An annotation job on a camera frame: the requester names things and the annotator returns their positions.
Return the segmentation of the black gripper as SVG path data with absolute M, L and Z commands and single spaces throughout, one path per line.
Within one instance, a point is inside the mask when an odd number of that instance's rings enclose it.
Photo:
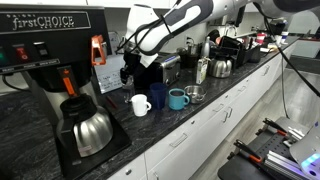
M 125 51 L 123 59 L 125 61 L 125 66 L 120 69 L 121 82 L 126 84 L 130 76 L 133 77 L 135 83 L 139 82 L 146 70 L 146 68 L 140 63 L 141 56 Z

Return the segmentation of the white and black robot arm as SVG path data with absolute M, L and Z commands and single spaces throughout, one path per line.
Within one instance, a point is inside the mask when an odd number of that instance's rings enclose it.
M 170 39 L 189 28 L 221 18 L 253 3 L 266 18 L 280 18 L 320 7 L 320 0 L 177 0 L 158 16 L 145 4 L 133 4 L 127 20 L 124 49 L 125 67 L 120 70 L 123 84 L 129 77 L 140 78 Z

